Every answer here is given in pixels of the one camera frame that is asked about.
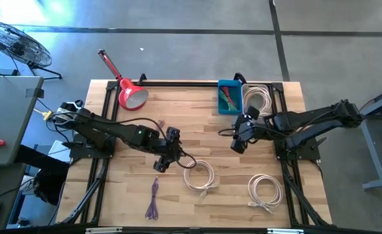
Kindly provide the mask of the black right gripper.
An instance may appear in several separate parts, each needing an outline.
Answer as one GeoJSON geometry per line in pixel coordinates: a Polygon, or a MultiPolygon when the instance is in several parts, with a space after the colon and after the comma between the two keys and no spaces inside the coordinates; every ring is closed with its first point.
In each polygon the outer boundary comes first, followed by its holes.
{"type": "Polygon", "coordinates": [[[232,135],[233,141],[230,149],[236,153],[242,154],[247,149],[248,144],[255,144],[257,140],[252,136],[254,133],[253,120],[259,117],[259,110],[253,106],[248,106],[246,112],[236,116],[232,128],[234,133],[232,135]]]}

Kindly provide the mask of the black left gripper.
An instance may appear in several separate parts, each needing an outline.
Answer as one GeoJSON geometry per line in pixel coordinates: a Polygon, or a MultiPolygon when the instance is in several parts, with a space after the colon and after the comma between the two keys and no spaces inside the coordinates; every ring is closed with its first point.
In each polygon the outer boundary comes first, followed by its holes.
{"type": "Polygon", "coordinates": [[[176,162],[181,157],[180,151],[180,130],[168,127],[167,139],[159,139],[154,154],[159,155],[159,159],[154,163],[153,169],[158,172],[165,172],[170,163],[176,162]]]}

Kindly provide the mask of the clear plastic bin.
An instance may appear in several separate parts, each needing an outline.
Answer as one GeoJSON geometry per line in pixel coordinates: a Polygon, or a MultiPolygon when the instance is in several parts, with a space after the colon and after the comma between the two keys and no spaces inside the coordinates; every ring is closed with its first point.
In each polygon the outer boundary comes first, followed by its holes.
{"type": "Polygon", "coordinates": [[[265,84],[243,84],[243,112],[246,114],[250,106],[259,111],[259,116],[272,114],[270,91],[265,84]]]}

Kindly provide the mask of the blue plastic bin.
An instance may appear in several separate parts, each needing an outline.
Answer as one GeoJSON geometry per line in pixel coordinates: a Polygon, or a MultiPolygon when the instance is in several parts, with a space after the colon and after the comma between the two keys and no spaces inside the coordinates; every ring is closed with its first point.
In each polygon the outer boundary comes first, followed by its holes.
{"type": "Polygon", "coordinates": [[[219,80],[217,93],[219,114],[239,115],[243,112],[243,94],[240,81],[219,80]]]}

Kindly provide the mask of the red desk lamp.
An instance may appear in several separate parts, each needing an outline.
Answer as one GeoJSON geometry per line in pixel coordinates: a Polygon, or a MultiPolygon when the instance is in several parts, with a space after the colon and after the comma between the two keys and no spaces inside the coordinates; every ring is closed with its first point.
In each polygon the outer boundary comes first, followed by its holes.
{"type": "Polygon", "coordinates": [[[120,106],[127,111],[137,111],[142,108],[148,99],[148,91],[133,84],[131,79],[123,77],[103,49],[99,49],[98,54],[119,82],[121,92],[118,102],[120,106]]]}

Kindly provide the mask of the silver metal hinge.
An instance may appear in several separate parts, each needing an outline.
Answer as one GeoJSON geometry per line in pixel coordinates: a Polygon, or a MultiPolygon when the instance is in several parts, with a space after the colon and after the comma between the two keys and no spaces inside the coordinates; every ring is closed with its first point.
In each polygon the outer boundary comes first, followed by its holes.
{"type": "Polygon", "coordinates": [[[92,227],[85,230],[85,234],[117,234],[122,233],[123,227],[92,227]]]}
{"type": "Polygon", "coordinates": [[[303,229],[268,228],[267,234],[305,234],[303,229]]]}

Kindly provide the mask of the yellow power plug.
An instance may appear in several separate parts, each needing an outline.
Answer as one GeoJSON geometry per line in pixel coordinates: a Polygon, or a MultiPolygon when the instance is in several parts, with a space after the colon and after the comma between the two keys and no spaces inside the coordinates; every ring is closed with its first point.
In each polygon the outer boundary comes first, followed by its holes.
{"type": "Polygon", "coordinates": [[[36,109],[36,108],[34,108],[33,109],[35,112],[37,112],[37,113],[39,113],[39,114],[41,114],[42,116],[43,116],[43,121],[48,121],[50,118],[51,118],[51,116],[52,116],[52,114],[53,114],[53,111],[51,111],[51,110],[48,110],[48,111],[40,111],[40,110],[38,110],[38,109],[36,109]]]}

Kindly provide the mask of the black office chair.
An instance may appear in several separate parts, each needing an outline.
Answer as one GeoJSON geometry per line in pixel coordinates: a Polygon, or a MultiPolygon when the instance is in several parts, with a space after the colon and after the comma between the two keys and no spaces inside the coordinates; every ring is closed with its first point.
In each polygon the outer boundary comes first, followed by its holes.
{"type": "Polygon", "coordinates": [[[24,163],[40,171],[33,181],[33,192],[43,202],[58,205],[62,185],[70,165],[33,148],[21,145],[14,159],[15,163],[24,163]]]}

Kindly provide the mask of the grey desk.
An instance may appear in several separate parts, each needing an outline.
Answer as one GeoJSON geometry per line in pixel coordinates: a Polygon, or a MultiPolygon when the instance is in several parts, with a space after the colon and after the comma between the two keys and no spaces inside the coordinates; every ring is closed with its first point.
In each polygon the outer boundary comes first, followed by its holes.
{"type": "Polygon", "coordinates": [[[0,166],[14,162],[43,83],[39,76],[0,76],[0,166]]]}

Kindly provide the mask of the black floor fan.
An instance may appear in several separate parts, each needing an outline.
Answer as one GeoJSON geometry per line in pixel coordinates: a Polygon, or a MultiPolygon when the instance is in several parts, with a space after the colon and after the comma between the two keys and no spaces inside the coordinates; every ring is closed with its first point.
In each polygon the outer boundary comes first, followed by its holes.
{"type": "Polygon", "coordinates": [[[58,72],[47,69],[52,63],[50,52],[37,40],[25,32],[0,22],[0,51],[8,55],[12,60],[17,60],[30,69],[42,70],[51,74],[45,80],[62,79],[58,72]]]}

